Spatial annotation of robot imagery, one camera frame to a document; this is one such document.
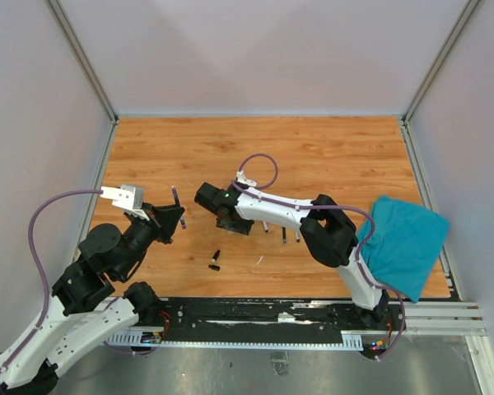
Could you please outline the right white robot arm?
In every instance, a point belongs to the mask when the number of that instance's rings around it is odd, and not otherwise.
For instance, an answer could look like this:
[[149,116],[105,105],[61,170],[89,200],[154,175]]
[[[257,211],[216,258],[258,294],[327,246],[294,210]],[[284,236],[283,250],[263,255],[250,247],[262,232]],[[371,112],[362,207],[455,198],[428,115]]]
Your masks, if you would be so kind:
[[248,235],[256,221],[278,225],[300,234],[312,258],[338,271],[357,307],[357,321],[367,329],[386,319],[387,290],[372,276],[362,257],[357,228],[327,195],[313,200],[280,197],[233,182],[226,188],[209,183],[197,190],[194,201],[217,219],[217,227]]

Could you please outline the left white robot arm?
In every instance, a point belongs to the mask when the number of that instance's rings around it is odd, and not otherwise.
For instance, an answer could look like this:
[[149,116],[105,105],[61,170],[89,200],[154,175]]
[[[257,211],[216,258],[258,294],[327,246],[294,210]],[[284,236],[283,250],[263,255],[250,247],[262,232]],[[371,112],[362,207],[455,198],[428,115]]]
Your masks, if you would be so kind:
[[114,333],[169,314],[145,281],[112,300],[114,283],[128,282],[149,247],[170,244],[184,208],[143,204],[144,215],[127,214],[125,231],[103,223],[79,244],[79,258],[56,280],[40,315],[0,353],[0,394],[49,394],[85,354]]

